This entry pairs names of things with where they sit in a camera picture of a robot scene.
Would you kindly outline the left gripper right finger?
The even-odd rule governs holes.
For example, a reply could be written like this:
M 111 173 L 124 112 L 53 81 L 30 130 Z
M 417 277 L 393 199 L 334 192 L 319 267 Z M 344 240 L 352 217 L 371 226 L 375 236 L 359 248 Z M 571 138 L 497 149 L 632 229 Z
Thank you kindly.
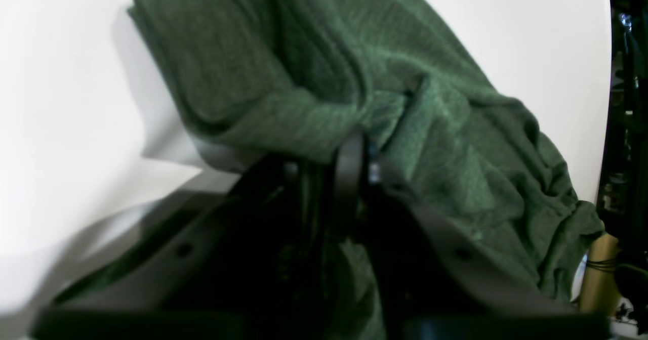
M 609 339 L 606 316 L 521 285 L 423 202 L 363 133 L 335 159 L 332 236 L 370 257 L 389 339 Z

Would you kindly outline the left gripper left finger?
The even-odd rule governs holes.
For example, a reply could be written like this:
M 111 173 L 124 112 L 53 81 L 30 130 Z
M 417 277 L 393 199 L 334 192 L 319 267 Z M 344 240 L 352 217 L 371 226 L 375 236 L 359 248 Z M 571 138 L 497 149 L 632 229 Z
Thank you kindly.
M 34 339 L 324 339 L 322 199 L 333 165 L 262 158 L 226 195 L 197 193 L 120 259 L 44 306 Z

